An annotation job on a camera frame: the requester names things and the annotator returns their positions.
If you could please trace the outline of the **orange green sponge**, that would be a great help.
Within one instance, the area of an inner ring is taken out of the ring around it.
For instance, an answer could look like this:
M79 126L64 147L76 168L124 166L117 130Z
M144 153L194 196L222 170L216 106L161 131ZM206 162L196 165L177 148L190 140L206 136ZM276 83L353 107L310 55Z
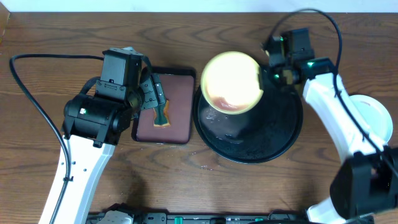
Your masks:
M170 126L169 120L169 100L154 108L154 127L165 128Z

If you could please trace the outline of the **yellow plastic plate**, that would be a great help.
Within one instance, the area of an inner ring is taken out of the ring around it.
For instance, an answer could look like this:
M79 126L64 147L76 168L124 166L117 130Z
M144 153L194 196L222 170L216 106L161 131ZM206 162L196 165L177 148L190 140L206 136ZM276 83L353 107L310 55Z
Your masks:
M253 109L263 96L259 76L260 65L248 54L223 52L205 65L200 89L215 110L242 114Z

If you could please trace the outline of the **light green plate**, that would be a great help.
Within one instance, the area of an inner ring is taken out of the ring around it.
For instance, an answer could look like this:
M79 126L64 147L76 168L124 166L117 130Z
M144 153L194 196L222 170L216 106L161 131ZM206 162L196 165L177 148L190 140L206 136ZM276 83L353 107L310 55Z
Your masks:
M354 117L367 133L372 131L388 144L392 137L393 122L385 106L376 99L366 95L351 95L355 106Z

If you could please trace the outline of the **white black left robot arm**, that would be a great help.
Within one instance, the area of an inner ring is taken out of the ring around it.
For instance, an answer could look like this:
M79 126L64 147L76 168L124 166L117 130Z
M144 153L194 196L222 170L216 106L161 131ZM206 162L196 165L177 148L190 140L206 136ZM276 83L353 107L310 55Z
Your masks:
M142 110L167 100L149 59L132 47L103 52L100 77L64 107L61 154L40 223L84 223L121 133Z

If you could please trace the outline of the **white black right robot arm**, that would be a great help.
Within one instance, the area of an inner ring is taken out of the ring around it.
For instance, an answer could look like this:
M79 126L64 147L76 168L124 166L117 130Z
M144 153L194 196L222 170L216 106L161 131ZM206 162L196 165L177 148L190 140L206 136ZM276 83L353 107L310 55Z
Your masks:
M331 136L341 167L330 196L307 209L311 223L348 223L397 208L397 149L368 125L347 94L338 68L315 58L308 32L294 30L270 36L264 79L278 88L303 85L302 96Z

